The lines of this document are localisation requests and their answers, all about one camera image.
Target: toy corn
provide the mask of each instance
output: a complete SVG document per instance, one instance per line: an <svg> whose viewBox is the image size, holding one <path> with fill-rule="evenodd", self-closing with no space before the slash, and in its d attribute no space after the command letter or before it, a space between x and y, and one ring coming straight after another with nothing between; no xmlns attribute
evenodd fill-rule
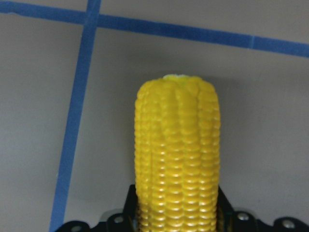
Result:
<svg viewBox="0 0 309 232"><path fill-rule="evenodd" d="M135 172L141 232L216 229L220 112L199 77L146 82L135 102Z"/></svg>

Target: corn cob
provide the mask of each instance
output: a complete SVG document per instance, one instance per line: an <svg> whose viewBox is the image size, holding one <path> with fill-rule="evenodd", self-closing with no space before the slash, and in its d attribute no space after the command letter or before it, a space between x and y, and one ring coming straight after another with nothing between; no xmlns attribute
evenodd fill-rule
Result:
<svg viewBox="0 0 309 232"><path fill-rule="evenodd" d="M135 102L135 173L140 232L216 229L220 112L199 77L146 82Z"/></svg>

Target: painter's tape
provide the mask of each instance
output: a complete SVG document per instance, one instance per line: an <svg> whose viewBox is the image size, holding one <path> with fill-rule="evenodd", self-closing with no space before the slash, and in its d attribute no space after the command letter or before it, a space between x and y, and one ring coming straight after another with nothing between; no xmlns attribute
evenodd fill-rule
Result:
<svg viewBox="0 0 309 232"><path fill-rule="evenodd" d="M202 29L102 14L98 19L98 27L309 58L309 44L306 43L297 43L220 30Z"/></svg>
<svg viewBox="0 0 309 232"><path fill-rule="evenodd" d="M0 0L0 13L84 24L85 12Z"/></svg>
<svg viewBox="0 0 309 232"><path fill-rule="evenodd" d="M100 3L101 0L89 0L87 5L86 21L76 65L49 232L54 232L64 222Z"/></svg>

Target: corn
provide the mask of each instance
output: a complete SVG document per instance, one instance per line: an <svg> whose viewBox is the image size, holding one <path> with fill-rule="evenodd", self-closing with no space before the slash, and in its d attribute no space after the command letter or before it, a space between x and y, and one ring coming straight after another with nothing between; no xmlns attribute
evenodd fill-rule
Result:
<svg viewBox="0 0 309 232"><path fill-rule="evenodd" d="M135 102L135 173L141 232L216 230L220 112L199 77L146 82Z"/></svg>

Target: yellow corn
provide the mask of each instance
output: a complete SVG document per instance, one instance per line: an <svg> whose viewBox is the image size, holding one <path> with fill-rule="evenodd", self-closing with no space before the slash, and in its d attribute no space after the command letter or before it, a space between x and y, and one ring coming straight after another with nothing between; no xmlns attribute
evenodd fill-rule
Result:
<svg viewBox="0 0 309 232"><path fill-rule="evenodd" d="M220 112L199 77L146 82L135 102L135 173L141 232L216 229Z"/></svg>

